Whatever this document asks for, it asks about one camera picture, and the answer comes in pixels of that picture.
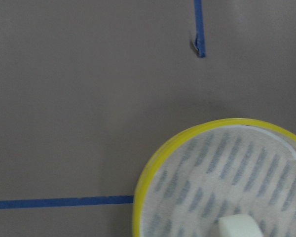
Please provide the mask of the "white steamed bun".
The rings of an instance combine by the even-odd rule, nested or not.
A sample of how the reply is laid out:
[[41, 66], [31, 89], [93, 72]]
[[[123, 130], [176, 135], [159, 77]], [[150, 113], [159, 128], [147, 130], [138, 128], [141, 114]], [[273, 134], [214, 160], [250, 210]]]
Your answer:
[[256, 221], [246, 214], [221, 217], [218, 226], [220, 237], [263, 237]]

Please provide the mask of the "yellow steamer basket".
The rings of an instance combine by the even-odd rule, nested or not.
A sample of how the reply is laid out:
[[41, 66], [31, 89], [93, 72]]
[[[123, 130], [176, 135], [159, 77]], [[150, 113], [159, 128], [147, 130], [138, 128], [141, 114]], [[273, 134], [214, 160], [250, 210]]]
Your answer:
[[148, 160], [134, 192], [132, 236], [217, 237], [251, 216], [264, 237], [296, 237], [296, 135], [227, 118], [184, 130]]

